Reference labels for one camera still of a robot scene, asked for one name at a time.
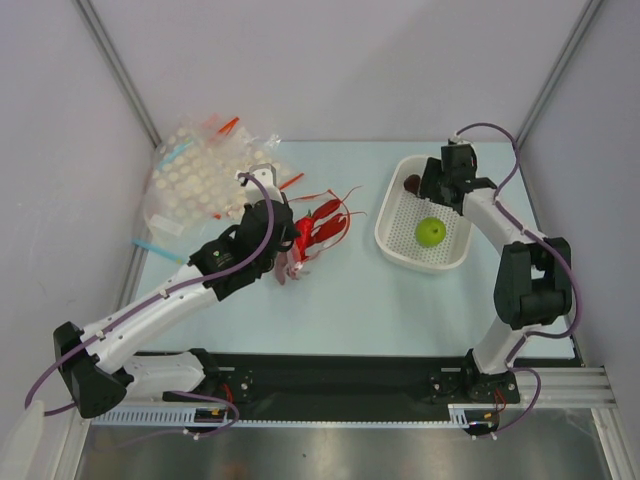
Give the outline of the red toy chili pepper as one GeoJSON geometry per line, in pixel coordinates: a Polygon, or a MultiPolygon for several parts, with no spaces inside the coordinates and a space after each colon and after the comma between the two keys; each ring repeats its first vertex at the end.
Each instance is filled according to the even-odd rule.
{"type": "Polygon", "coordinates": [[[299,232],[299,236],[295,239],[295,246],[297,248],[300,260],[306,261],[308,259],[306,250],[311,245],[312,231],[315,226],[315,220],[311,211],[308,211],[305,216],[299,219],[295,223],[295,226],[299,232]]]}

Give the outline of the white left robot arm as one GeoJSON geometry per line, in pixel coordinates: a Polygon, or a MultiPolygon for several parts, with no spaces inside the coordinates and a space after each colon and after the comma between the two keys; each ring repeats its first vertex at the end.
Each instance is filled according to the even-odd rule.
{"type": "Polygon", "coordinates": [[[71,322],[58,327],[59,372],[80,415],[100,416],[126,398],[180,401],[186,392],[199,400],[214,397],[219,368],[206,350],[141,356],[139,349],[260,279],[298,235],[286,199],[247,205],[240,224],[204,244],[156,291],[84,328],[71,322]]]}

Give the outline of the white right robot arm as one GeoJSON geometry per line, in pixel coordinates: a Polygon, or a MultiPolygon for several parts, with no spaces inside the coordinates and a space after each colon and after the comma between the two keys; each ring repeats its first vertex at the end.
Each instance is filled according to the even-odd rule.
{"type": "Polygon", "coordinates": [[[470,351],[473,369],[461,376],[463,393],[484,401],[497,389],[495,375],[513,365],[531,335],[569,313],[573,303],[571,247],[562,237],[528,229],[500,202],[493,181],[477,175],[470,143],[448,142],[429,157],[418,196],[453,209],[490,241],[500,262],[493,291],[496,319],[470,351]]]}

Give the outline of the white perforated plastic basket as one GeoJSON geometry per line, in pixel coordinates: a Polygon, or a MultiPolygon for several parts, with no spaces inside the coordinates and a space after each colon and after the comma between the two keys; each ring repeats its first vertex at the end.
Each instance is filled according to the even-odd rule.
{"type": "Polygon", "coordinates": [[[433,204],[409,193],[404,181],[422,175],[425,155],[401,160],[392,175],[376,220],[374,236],[383,255],[400,266],[428,274],[441,274],[459,267],[467,258],[472,224],[450,207],[433,204]],[[441,220],[446,227],[442,242],[424,247],[416,239],[415,229],[427,217],[441,220]]]}

